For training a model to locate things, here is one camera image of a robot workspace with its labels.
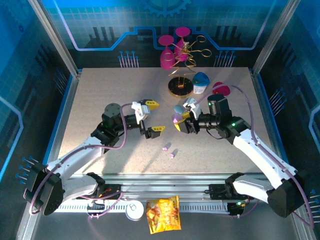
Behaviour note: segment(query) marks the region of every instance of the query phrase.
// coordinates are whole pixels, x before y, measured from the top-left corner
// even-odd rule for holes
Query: gear graphic
[[[4,0],[0,3],[1,6],[7,8],[12,17],[18,22],[23,23],[27,20],[30,14],[30,5],[28,0]]]
[[[150,14],[157,17],[173,17],[174,14],[180,14],[181,10],[186,10],[187,4],[191,4],[191,0],[142,0],[145,10],[149,10]]]

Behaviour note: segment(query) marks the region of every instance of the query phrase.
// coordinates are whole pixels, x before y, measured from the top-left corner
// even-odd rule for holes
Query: gold wire sculpture
[[[201,53],[202,56],[204,56],[205,58],[209,58],[212,55],[212,52],[205,48],[202,50],[193,50],[192,46],[199,42],[199,43],[204,43],[207,40],[207,38],[203,35],[198,35],[196,37],[196,41],[194,41],[191,45],[189,45],[188,41],[183,41],[183,47],[179,47],[177,45],[175,45],[174,43],[171,43],[173,46],[175,46],[176,48],[178,48],[179,50],[181,50],[181,53],[175,57],[175,60],[177,61],[175,64],[173,64],[171,66],[172,69],[175,69],[172,73],[169,74],[170,77],[178,77],[178,88],[182,89],[185,86],[185,79],[186,79],[186,75],[194,75],[196,74],[196,72],[194,70],[192,70],[191,68],[194,68],[197,66],[196,60],[194,59],[194,56],[192,55],[192,53],[195,52],[199,52]],[[180,82],[180,75],[179,74],[175,74],[180,67],[177,66],[178,63],[182,62],[181,61],[181,56],[187,54],[187,59],[184,61],[185,66],[188,68],[188,70],[190,70],[190,73],[185,73],[183,74],[183,81]],[[164,55],[172,55],[172,52],[167,52]]]

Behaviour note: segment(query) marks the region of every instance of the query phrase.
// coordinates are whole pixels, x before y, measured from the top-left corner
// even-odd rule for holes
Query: snack bag
[[[151,234],[181,230],[179,196],[148,200],[146,202],[146,219]]]

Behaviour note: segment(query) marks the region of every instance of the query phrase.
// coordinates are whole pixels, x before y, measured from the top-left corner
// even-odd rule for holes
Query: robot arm
[[[155,126],[146,129],[143,121],[151,113],[151,110],[159,107],[159,104],[153,100],[142,100],[133,102],[131,107],[135,110],[135,114],[124,116],[127,130],[139,129],[140,134],[144,135],[146,139],[159,137],[165,127]],[[81,196],[98,198],[102,197],[106,193],[106,190],[108,190],[108,194],[120,190],[120,185],[108,185],[101,177],[93,172],[79,178],[70,179],[70,177],[81,167],[102,156],[109,150],[103,147],[88,147],[83,149],[84,146],[103,145],[113,147],[119,141],[120,135],[122,134],[121,132],[124,131],[124,123],[121,119],[120,108],[120,105],[116,103],[111,103],[106,106],[104,113],[102,114],[102,122],[84,143],[71,152],[50,162],[46,166],[39,162],[35,162],[30,169],[23,197],[28,202],[31,202],[38,186],[48,172],[53,170],[56,165],[60,165],[61,160],[71,153],[71,156],[68,157],[68,159],[48,178],[36,197],[34,207],[40,212],[44,215],[49,215],[66,200]]]
[[[228,195],[231,198],[235,195],[247,195],[259,199],[268,203],[281,217],[287,217],[299,208],[304,200],[297,186],[285,171],[254,142],[251,126],[241,117],[232,116],[228,101],[223,95],[211,95],[207,101],[210,113],[203,114],[199,110],[201,113],[195,117],[192,107],[187,107],[188,111],[182,114],[183,120],[175,123],[175,127],[186,134],[197,134],[200,129],[216,129],[223,139],[228,140],[230,144],[246,154],[268,179],[268,181],[262,181],[238,172],[225,181]],[[275,157],[304,188],[308,177],[306,172],[298,172],[269,149],[256,134],[255,136],[258,144]]]

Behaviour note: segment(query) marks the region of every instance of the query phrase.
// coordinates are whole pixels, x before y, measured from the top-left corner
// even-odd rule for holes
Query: speckled table surface
[[[234,84],[249,96],[253,107],[255,132],[269,147],[270,140],[258,103],[257,95],[246,67],[197,67],[210,78],[210,88],[216,82]],[[172,123],[174,106],[183,99],[168,91],[171,77],[161,68],[85,68],[83,69],[74,97],[72,109],[64,133],[59,157],[80,145],[101,122],[106,105],[120,105],[153,99],[160,104],[145,121],[146,127],[166,126],[163,134],[155,139],[145,139],[138,129],[129,131],[127,143],[121,150],[112,150],[89,162],[77,174],[95,172],[110,173],[258,173],[254,163],[226,140],[216,140],[205,130],[199,134],[178,132]],[[202,95],[192,94],[199,99]],[[231,89],[229,107],[234,116],[250,123],[250,114],[244,96]],[[201,102],[204,113],[209,112],[207,101]],[[133,114],[128,107],[124,114]],[[171,143],[168,152],[163,146]],[[174,159],[170,152],[177,151]]]

